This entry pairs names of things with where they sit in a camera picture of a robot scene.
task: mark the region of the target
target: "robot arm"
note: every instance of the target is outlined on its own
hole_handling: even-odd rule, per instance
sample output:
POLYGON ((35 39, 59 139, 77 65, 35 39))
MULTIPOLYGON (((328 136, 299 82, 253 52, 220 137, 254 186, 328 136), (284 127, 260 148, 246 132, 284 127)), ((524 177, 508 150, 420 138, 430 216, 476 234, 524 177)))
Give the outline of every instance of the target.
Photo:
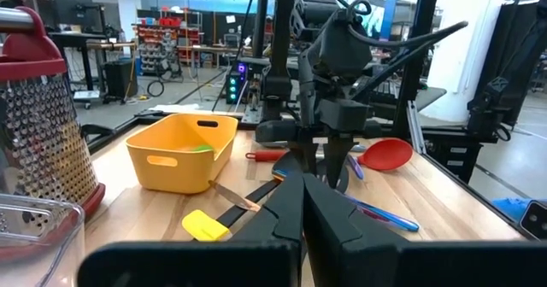
POLYGON ((509 140, 509 131, 501 123, 503 117, 521 101, 522 81, 528 81, 541 53, 547 47, 547 0, 539 0, 536 21, 511 56, 498 77, 468 103, 468 131, 474 136, 490 138, 492 134, 509 140), (505 137, 498 134, 501 130, 505 137))
POLYGON ((355 144, 353 137, 363 136, 367 119, 372 116, 372 109, 363 104, 362 99, 389 77, 386 73, 403 66, 467 23, 461 22, 402 43, 380 42, 368 38, 362 27, 362 17, 358 14, 371 13, 366 1, 352 4, 344 0, 276 1, 273 54, 262 84, 263 122, 256 128, 256 141, 288 141, 302 170, 316 174, 318 143, 315 138, 326 138, 323 147, 328 158, 326 176, 329 185, 335 187, 346 156, 355 144), (345 8, 341 9, 336 1, 345 8), (360 4, 367 9, 357 9, 360 4), (314 41, 299 56, 301 115, 295 117, 296 121, 283 121, 280 117, 283 102, 291 95, 291 80, 286 69, 290 30, 298 39, 312 38, 314 41), (362 76, 363 69, 372 60, 370 45, 407 49, 395 57, 380 76, 373 77, 349 96, 347 89, 362 76))

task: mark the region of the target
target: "knife blade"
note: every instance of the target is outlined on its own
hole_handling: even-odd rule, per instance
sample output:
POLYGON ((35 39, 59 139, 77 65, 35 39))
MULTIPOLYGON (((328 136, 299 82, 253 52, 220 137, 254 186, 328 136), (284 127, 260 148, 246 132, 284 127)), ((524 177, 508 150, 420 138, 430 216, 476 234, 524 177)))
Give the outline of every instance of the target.
POLYGON ((228 189, 214 180, 210 180, 209 185, 213 187, 213 189, 215 189, 222 197, 242 209, 258 212, 261 208, 258 204, 240 196, 238 193, 228 189))

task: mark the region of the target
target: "blue pen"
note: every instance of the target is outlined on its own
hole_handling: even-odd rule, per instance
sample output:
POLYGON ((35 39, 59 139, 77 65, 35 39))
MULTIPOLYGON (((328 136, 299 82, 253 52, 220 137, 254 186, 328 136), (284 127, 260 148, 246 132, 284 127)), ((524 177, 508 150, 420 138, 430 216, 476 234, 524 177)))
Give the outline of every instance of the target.
POLYGON ((349 199, 351 202, 353 202, 357 207, 364 208, 365 210, 371 213, 374 213, 385 220, 388 220, 393 225, 398 226, 404 229, 405 231, 417 232, 420 229, 420 227, 411 220, 406 220, 405 218, 401 218, 400 216, 396 214, 392 214, 385 210, 376 208, 375 206, 369 205, 365 202, 361 202, 351 196, 347 196, 347 195, 344 195, 344 196, 347 199, 349 199))
POLYGON ((351 156, 350 154, 348 154, 348 155, 345 157, 345 160, 350 164, 351 169, 353 170, 353 172, 355 172, 356 176, 357 176, 360 180, 364 180, 364 179, 365 179, 365 173, 362 172, 362 168, 361 168, 361 166, 359 165, 359 162, 357 162, 356 158, 354 158, 353 156, 351 156))

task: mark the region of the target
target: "shelving rack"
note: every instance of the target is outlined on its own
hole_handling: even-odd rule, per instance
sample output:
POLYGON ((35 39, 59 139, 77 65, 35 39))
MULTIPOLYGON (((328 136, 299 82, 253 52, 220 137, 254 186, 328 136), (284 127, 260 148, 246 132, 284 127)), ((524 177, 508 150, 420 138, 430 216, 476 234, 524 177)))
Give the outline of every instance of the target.
POLYGON ((179 27, 158 25, 134 25, 138 34, 138 53, 142 73, 155 73, 156 64, 175 51, 179 39, 179 27))
MULTIPOLYGON (((161 18, 178 18, 185 21, 186 18, 188 19, 188 21, 185 21, 186 26, 134 25, 137 28, 136 33, 138 34, 139 40, 139 53, 141 55, 142 66, 144 66, 143 73, 154 73, 154 68, 150 68, 150 64, 147 64, 147 62, 152 62, 153 59, 162 56, 156 53, 156 47, 150 47, 147 43, 148 41, 153 44, 157 40, 158 31, 155 30, 163 29, 164 32, 166 30, 174 30, 172 39, 175 40, 174 49, 176 56, 179 58, 179 64, 190 64, 190 47, 195 44, 200 44, 203 41, 203 14, 201 12, 191 11, 189 9, 183 13, 171 10, 138 10, 137 15, 140 20, 154 18, 158 21, 161 18)), ((195 52, 194 58, 195 60, 199 60, 199 53, 195 52)))

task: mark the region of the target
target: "desk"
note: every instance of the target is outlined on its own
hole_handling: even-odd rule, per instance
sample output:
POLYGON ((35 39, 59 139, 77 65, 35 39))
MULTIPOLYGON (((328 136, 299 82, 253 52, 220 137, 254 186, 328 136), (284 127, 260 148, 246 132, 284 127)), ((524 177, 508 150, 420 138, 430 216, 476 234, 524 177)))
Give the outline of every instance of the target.
MULTIPOLYGON (((142 189, 133 171, 125 140, 144 127, 133 128, 91 157, 99 181, 106 184, 106 195, 101 207, 85 225, 87 253, 116 241, 191 240, 180 225, 186 214, 199 208, 216 218, 232 206, 214 190, 184 196, 142 189)), ((260 148, 252 141, 253 134, 253 131, 238 131, 232 157, 217 179, 244 196, 272 178, 271 163, 256 163, 244 157, 245 153, 260 148)), ((348 193, 417 222, 420 232, 401 231, 407 239, 523 239, 516 230, 416 153, 396 172, 380 173, 366 168, 364 172, 365 183, 350 173, 348 193)), ((232 226, 232 232, 241 228, 251 216, 247 213, 232 226)), ((309 264, 305 261, 302 286, 312 285, 309 264)))
POLYGON ((103 70, 101 69, 103 67, 103 64, 107 61, 106 54, 104 53, 105 50, 112 51, 114 49, 123 49, 123 48, 129 48, 131 51, 131 55, 135 53, 135 46, 136 44, 134 42, 128 42, 128 43, 87 43, 87 49, 88 50, 95 50, 95 62, 97 64, 97 76, 99 79, 99 90, 101 91, 101 94, 106 92, 105 87, 105 81, 103 79, 103 70))
POLYGON ((61 51, 62 57, 65 61, 67 60, 67 57, 65 56, 65 48, 81 49, 82 62, 84 64, 85 84, 88 91, 93 91, 93 78, 91 76, 91 66, 89 64, 87 41, 90 39, 106 39, 106 36, 76 32, 52 32, 50 33, 50 36, 57 48, 61 51))
POLYGON ((129 43, 87 43, 88 49, 96 49, 96 50, 108 50, 108 49, 115 49, 115 48, 134 48, 135 43, 129 42, 129 43))

